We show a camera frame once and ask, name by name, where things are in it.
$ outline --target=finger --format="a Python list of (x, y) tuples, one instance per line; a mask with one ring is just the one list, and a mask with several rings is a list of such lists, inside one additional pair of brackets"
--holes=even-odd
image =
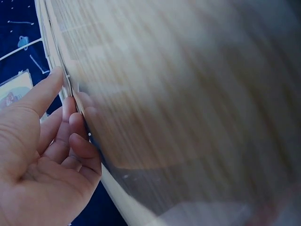
[(67, 169), (73, 169), (76, 170), (77, 172), (80, 170), (82, 167), (82, 164), (78, 157), (74, 155), (69, 155), (63, 162), (62, 166), (64, 166)]
[(56, 67), (46, 79), (39, 82), (21, 100), (11, 106), (31, 109), (41, 118), (61, 90), (62, 85), (63, 71)]
[(62, 123), (53, 143), (46, 149), (43, 156), (61, 164), (69, 154), (69, 136), (71, 134), (69, 117), (76, 112), (75, 102), (72, 97), (67, 97), (63, 102)]
[(72, 133), (77, 133), (85, 140), (89, 140), (87, 130), (85, 128), (84, 117), (81, 113), (73, 113), (69, 119), (70, 129)]
[(62, 122), (62, 114), (62, 107), (60, 107), (41, 124), (40, 140), (37, 147), (37, 151), (40, 155), (44, 153), (56, 137)]
[(101, 160), (96, 147), (80, 135), (73, 133), (69, 138), (70, 146), (79, 157), (82, 167), (79, 173), (96, 188), (102, 174)]
[[(80, 113), (73, 113), (69, 118), (69, 125), (71, 133), (79, 134), (85, 140), (89, 140), (89, 136), (87, 134), (84, 118)], [(67, 157), (63, 162), (62, 165), (68, 169), (79, 170), (79, 157), (75, 154), (72, 148), (69, 151), (69, 157)]]

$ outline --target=human skin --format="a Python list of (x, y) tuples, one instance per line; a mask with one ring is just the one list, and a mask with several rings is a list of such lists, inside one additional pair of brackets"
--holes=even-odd
[(100, 181), (101, 160), (72, 97), (40, 124), (62, 83), (55, 68), (0, 112), (2, 226), (67, 226)]

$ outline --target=navy blue fabric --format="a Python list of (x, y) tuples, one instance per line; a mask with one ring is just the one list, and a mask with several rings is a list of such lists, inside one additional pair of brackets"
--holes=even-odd
[[(28, 23), (16, 24), (8, 23), (8, 21)], [(0, 0), (0, 57), (18, 48), (20, 36), (28, 37), (28, 42), (41, 37), (34, 0)], [(31, 45), (27, 50), (21, 50), (0, 61), (0, 83), (17, 75), (19, 71), (27, 69), (31, 74), (33, 85), (48, 76), (49, 72), (42, 73), (42, 71), (49, 70), (42, 42)], [(47, 113), (51, 114), (60, 106), (61, 101), (57, 97)], [(72, 223), (72, 226), (100, 225), (126, 225), (101, 183), (87, 207)]]

